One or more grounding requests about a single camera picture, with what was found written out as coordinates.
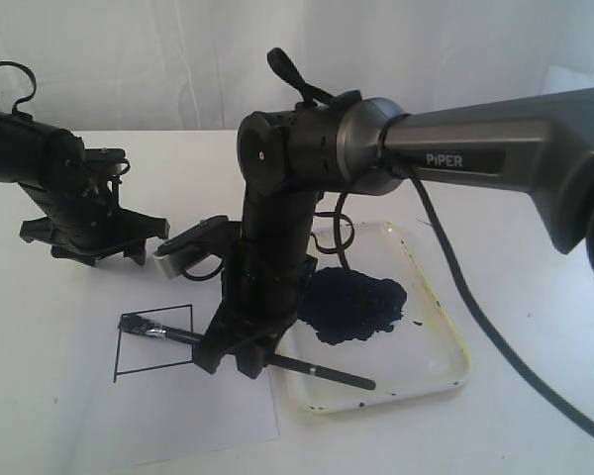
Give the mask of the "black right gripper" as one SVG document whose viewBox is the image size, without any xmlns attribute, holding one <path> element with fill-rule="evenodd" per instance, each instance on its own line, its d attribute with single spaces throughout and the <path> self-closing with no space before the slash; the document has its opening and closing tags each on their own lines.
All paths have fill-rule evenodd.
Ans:
<svg viewBox="0 0 594 475">
<path fill-rule="evenodd" d="M 272 353 L 271 340 L 296 318 L 313 259 L 308 242 L 318 193 L 302 191 L 263 196 L 247 190 L 241 232 L 223 285 L 223 302 L 206 333 L 194 345 L 193 361 L 214 374 L 232 346 L 238 371 L 256 379 Z"/>
</svg>

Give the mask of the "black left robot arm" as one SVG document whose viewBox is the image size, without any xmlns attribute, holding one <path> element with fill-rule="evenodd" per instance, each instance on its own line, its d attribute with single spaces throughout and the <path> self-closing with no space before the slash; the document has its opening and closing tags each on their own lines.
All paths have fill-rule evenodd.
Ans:
<svg viewBox="0 0 594 475">
<path fill-rule="evenodd" d="M 0 182 L 17 184 L 44 213 L 23 222 L 19 236 L 49 245 L 54 258 L 93 266 L 122 254 L 142 265 L 147 240 L 167 239 L 167 219 L 121 206 L 129 169 L 121 148 L 88 148 L 68 130 L 0 113 Z"/>
</svg>

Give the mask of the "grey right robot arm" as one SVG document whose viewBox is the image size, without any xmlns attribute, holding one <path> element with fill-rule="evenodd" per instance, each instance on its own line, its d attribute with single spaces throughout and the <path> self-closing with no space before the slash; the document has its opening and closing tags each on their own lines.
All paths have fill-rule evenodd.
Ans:
<svg viewBox="0 0 594 475">
<path fill-rule="evenodd" d="M 523 192 L 553 246 L 584 243 L 594 270 L 594 88 L 415 115 L 383 98 L 255 112 L 239 127 L 237 155 L 240 230 L 222 303 L 194 352 L 207 372 L 234 352 L 255 377 L 295 322 L 326 192 L 381 196 L 407 178 Z"/>
</svg>

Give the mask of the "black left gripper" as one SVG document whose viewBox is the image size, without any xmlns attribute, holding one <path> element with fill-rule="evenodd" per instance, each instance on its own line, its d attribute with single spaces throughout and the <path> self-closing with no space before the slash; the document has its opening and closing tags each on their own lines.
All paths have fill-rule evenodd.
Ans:
<svg viewBox="0 0 594 475">
<path fill-rule="evenodd" d="M 122 179 L 114 175 L 74 181 L 56 177 L 48 185 L 20 180 L 19 187 L 44 213 L 22 223 L 20 238 L 51 245 L 53 258 L 90 267 L 96 265 L 99 252 L 120 251 L 135 264 L 144 265 L 146 240 L 168 238 L 169 223 L 123 208 L 121 184 Z"/>
</svg>

